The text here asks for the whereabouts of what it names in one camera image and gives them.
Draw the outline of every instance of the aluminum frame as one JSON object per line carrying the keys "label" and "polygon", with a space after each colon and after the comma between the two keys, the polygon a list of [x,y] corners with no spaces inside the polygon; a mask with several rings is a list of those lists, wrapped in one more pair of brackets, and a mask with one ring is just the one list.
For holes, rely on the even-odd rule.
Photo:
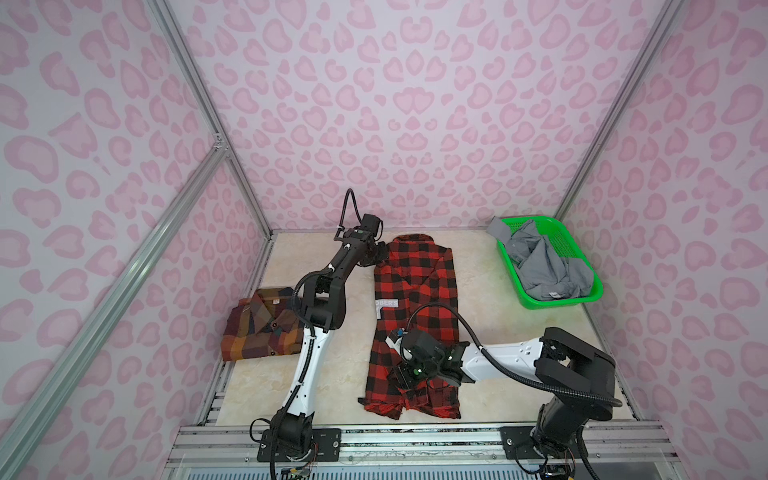
{"label": "aluminum frame", "polygon": [[54,368],[19,412],[0,443],[0,480],[13,480],[24,468],[228,155],[228,151],[215,145],[208,152]]}
{"label": "aluminum frame", "polygon": [[[683,480],[666,464],[601,463],[593,465],[601,478],[623,480]],[[577,467],[578,477],[583,470]],[[404,465],[379,467],[376,465],[345,465],[312,467],[314,480],[534,480],[516,464],[495,465]],[[270,480],[269,467],[261,468],[175,468],[163,471],[160,480]]]}
{"label": "aluminum frame", "polygon": [[[248,282],[240,292],[240,298],[248,298],[253,295],[253,291],[261,284],[261,280],[266,270],[266,264],[272,253],[274,247],[276,234],[273,234],[271,238],[267,239],[262,245],[257,257],[256,266],[253,268],[253,272],[248,279]],[[221,410],[221,403],[224,398],[224,393],[227,389],[227,382],[232,375],[234,369],[234,362],[224,362],[221,359],[221,354],[216,362],[217,368],[214,374],[211,376],[211,380],[208,383],[203,401],[200,404],[200,409],[195,417],[195,425],[209,425],[216,423],[216,418]]]}
{"label": "aluminum frame", "polygon": [[266,217],[259,205],[256,193],[253,191],[253,186],[248,181],[243,165],[237,157],[237,153],[231,147],[232,140],[227,134],[227,129],[224,128],[221,118],[216,111],[210,93],[205,88],[203,76],[200,74],[200,69],[197,67],[197,63],[191,54],[191,50],[184,39],[184,34],[181,32],[181,27],[179,26],[179,22],[176,19],[173,9],[168,5],[167,0],[147,0],[147,3],[149,4],[155,20],[160,26],[160,29],[165,34],[168,45],[181,68],[182,74],[184,74],[184,78],[187,79],[187,83],[190,85],[192,95],[197,99],[197,104],[200,106],[200,112],[205,117],[211,133],[214,134],[218,141],[222,142],[225,150],[231,150],[232,154],[227,158],[227,163],[232,168],[235,178],[237,179],[237,186],[240,188],[243,196],[247,199],[248,207],[253,216],[257,219],[262,234],[265,238],[270,238],[272,236],[272,230],[270,229],[269,222],[266,221]]}
{"label": "aluminum frame", "polygon": [[646,73],[650,70],[651,65],[664,47],[667,39],[672,34],[687,1],[667,0],[661,7],[661,13],[656,17],[654,25],[651,27],[643,46],[630,67],[627,78],[621,85],[614,102],[611,104],[611,108],[605,116],[605,120],[603,120],[603,123],[598,128],[594,140],[584,154],[584,160],[581,161],[573,180],[568,185],[565,195],[563,195],[563,200],[554,213],[554,218],[557,220],[563,221],[565,219],[565,215],[578,197],[581,187],[587,181],[592,167],[598,162],[608,138],[616,130],[619,121],[621,121],[621,116],[627,110],[632,97],[640,87]]}
{"label": "aluminum frame", "polygon": [[[585,303],[582,303],[581,308],[584,309],[584,315],[587,316],[587,320],[589,320],[589,324],[592,326],[592,329],[594,330],[595,334],[597,334],[598,336],[601,349],[604,352],[606,352],[608,355],[611,355],[615,358],[615,355],[611,352],[611,347],[610,347],[610,344],[608,343],[608,338],[600,329],[598,322],[594,319],[594,317],[590,313],[589,309],[587,308],[587,305]],[[619,382],[619,388],[621,389],[621,393],[624,394],[624,398],[627,399],[627,405],[629,406],[629,410],[632,411],[632,416],[638,420],[648,420],[640,414],[640,409],[637,407],[637,400],[634,398],[634,395],[632,394],[632,389],[629,388],[629,384],[627,383],[627,380],[624,378],[624,375],[621,373],[619,369],[616,369],[615,376],[616,376],[616,380],[618,380]]]}
{"label": "aluminum frame", "polygon": [[[534,425],[535,422],[317,426],[342,429],[339,461],[323,465],[391,467],[514,463],[505,457],[499,429]],[[266,425],[255,425],[254,437],[260,439],[265,428]],[[659,422],[591,422],[584,429],[584,443],[592,463],[680,462]],[[167,468],[262,468],[267,463],[256,461],[259,447],[259,443],[251,440],[247,426],[183,427],[170,452]]]}

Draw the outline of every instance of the gray clothing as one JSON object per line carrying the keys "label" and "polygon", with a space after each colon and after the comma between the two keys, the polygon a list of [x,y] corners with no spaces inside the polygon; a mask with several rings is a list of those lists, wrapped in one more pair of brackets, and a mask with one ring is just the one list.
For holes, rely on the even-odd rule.
{"label": "gray clothing", "polygon": [[563,300],[588,296],[594,272],[580,258],[560,257],[546,235],[529,220],[514,234],[494,217],[486,230],[502,242],[512,259],[523,290],[536,300]]}

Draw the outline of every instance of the shirt label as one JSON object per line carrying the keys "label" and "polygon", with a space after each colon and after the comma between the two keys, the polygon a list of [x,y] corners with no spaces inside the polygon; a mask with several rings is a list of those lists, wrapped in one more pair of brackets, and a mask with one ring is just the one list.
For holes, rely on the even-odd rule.
{"label": "shirt label", "polygon": [[376,301],[376,319],[381,319],[382,317],[382,308],[398,308],[400,307],[400,302],[395,299],[379,299]]}

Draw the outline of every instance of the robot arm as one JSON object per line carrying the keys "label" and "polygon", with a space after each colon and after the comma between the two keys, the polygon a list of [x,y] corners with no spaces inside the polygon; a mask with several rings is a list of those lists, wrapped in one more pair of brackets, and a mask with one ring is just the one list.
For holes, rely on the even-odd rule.
{"label": "robot arm", "polygon": [[587,420],[610,420],[613,406],[621,405],[613,398],[614,360],[560,328],[548,327],[542,337],[527,342],[490,346],[469,342],[444,346],[422,330],[396,330],[387,343],[397,353],[402,351],[401,385],[440,378],[459,386],[518,376],[527,379],[526,385],[553,392],[531,432],[534,447],[546,455],[561,454]]}
{"label": "robot arm", "polygon": [[310,449],[319,367],[346,316],[344,284],[355,265],[371,266],[386,258],[386,244],[376,242],[381,223],[378,217],[365,214],[359,226],[342,236],[340,227],[334,240],[340,241],[341,247],[327,267],[308,274],[296,285],[297,296],[304,286],[301,304],[295,310],[305,323],[304,340],[289,394],[270,422],[273,450],[287,458],[302,458]]}

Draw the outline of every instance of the beige tabletop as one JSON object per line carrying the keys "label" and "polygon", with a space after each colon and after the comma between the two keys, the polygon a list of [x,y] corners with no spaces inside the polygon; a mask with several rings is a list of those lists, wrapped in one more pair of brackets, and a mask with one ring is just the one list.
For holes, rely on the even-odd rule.
{"label": "beige tabletop", "polygon": [[[403,232],[385,232],[390,241]],[[438,245],[453,249],[458,309],[485,345],[513,343],[541,336],[559,326],[600,347],[581,306],[527,310],[519,302],[496,240],[480,230],[425,231]],[[281,233],[272,251],[262,286],[293,286],[305,273],[325,266],[339,249],[332,233]],[[365,394],[376,311],[373,267],[354,269],[346,282],[346,319],[336,332],[321,369],[316,392],[315,425],[365,423],[523,422],[535,421],[539,407],[552,397],[510,379],[491,379],[459,388],[460,420],[438,419],[406,410],[399,421],[367,412],[357,402]],[[462,327],[461,339],[470,340]],[[290,387],[299,356],[273,356],[236,362],[217,425],[249,425],[272,418]],[[625,406],[615,419],[631,419]]]}

